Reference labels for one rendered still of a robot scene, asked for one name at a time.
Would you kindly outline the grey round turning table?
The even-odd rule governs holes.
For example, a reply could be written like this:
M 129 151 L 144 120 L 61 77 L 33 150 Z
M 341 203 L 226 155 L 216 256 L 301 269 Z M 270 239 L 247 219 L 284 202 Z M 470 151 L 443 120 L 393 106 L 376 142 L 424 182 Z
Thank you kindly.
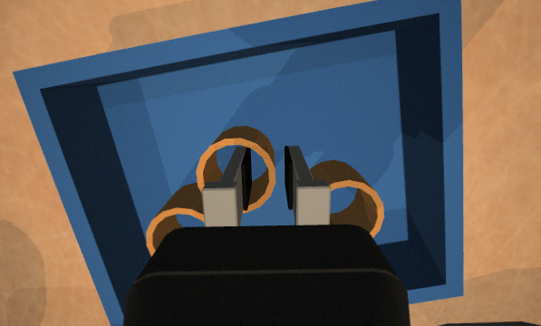
M 439 326 L 541 326 L 524 321 L 446 323 Z

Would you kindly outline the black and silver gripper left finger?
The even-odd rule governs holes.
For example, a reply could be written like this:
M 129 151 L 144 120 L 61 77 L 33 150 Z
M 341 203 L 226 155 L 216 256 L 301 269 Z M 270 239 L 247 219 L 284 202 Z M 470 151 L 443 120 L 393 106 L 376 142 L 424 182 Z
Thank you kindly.
M 221 179 L 201 190 L 205 226 L 240 226 L 251 187 L 251 148 L 236 147 Z

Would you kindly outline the blue open crate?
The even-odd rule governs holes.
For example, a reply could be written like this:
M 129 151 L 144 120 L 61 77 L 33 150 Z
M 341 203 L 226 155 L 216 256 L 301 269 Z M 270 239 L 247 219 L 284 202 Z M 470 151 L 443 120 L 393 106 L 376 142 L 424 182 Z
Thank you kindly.
M 461 0 L 374 0 L 13 72 L 111 326 L 151 258 L 151 220 L 225 130 L 275 152 L 240 226 L 295 225 L 285 146 L 353 167 L 409 304 L 464 296 Z

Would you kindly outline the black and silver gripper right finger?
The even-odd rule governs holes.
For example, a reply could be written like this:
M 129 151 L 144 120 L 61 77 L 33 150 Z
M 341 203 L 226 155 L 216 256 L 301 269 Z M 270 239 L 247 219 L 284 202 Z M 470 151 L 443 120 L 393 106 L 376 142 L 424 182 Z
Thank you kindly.
M 329 225 L 331 187 L 314 180 L 299 146 L 285 146 L 285 191 L 295 225 Z

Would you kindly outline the bronze bushing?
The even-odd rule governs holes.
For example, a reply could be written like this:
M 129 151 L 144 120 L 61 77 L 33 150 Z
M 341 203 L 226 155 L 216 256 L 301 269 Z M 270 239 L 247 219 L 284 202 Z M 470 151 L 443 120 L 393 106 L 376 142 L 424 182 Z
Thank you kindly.
M 314 180 L 326 179 L 331 191 L 340 187 L 357 188 L 348 207 L 330 214 L 330 225 L 358 225 L 374 238 L 380 231 L 384 213 L 383 202 L 369 183 L 353 167 L 337 160 L 320 162 L 310 172 Z
M 265 161 L 267 168 L 260 178 L 252 181 L 247 211 L 261 207 L 271 197 L 275 186 L 275 152 L 271 142 L 260 130 L 237 126 L 223 131 L 200 157 L 197 168 L 198 188 L 207 182 L 218 182 L 223 173 L 217 164 L 217 150 L 228 145 L 242 145 L 253 149 Z
M 204 222 L 202 193 L 198 188 L 198 183 L 180 188 L 151 220 L 146 232 L 147 247 L 151 256 L 165 235 L 183 227 L 175 214 L 191 215 Z

